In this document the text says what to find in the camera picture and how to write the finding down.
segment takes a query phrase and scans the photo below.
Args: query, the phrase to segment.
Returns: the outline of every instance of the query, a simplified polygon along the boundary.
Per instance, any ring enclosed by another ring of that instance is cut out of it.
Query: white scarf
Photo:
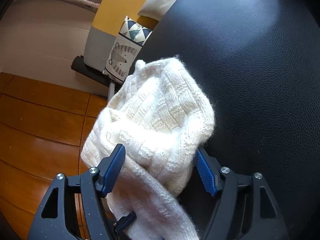
[[[200,143],[214,128],[209,100],[176,58],[145,64],[102,110],[89,134],[82,160],[97,166],[117,143],[126,159],[106,197],[116,219],[135,211],[132,240],[198,240],[189,216],[175,197],[186,186]]]

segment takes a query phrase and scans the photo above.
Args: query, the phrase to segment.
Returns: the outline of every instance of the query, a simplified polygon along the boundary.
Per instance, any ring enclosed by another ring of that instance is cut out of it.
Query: black leather surface
[[[295,239],[320,200],[320,29],[311,13],[300,0],[178,0],[137,59],[176,54],[215,109],[207,152],[237,173],[261,172]],[[180,198],[201,232],[212,200],[198,183],[194,174]]]

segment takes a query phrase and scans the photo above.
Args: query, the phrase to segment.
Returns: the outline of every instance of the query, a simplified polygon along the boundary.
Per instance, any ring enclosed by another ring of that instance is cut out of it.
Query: yellow cushion
[[[140,25],[153,30],[157,21],[138,12],[146,0],[102,0],[92,22],[92,27],[105,33],[117,36],[125,16],[128,16]]]

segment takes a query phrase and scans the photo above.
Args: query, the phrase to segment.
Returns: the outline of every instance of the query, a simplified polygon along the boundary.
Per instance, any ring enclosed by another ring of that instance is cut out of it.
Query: silver bolt
[[[228,167],[222,167],[221,172],[224,174],[228,174],[230,172],[230,169]]]
[[[95,173],[97,173],[97,171],[98,171],[98,168],[97,168],[97,167],[91,167],[91,168],[89,169],[89,172],[90,172],[91,174],[95,174]]]
[[[254,174],[254,176],[257,178],[257,179],[262,179],[262,174],[260,172],[256,172]]]
[[[64,174],[63,173],[59,173],[56,178],[58,180],[63,179],[64,178]]]

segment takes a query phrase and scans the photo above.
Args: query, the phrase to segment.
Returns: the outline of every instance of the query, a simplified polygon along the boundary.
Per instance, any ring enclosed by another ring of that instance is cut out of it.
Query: beige wall
[[[13,3],[0,21],[0,72],[107,96],[105,86],[70,68],[84,54],[93,18],[58,0]]]

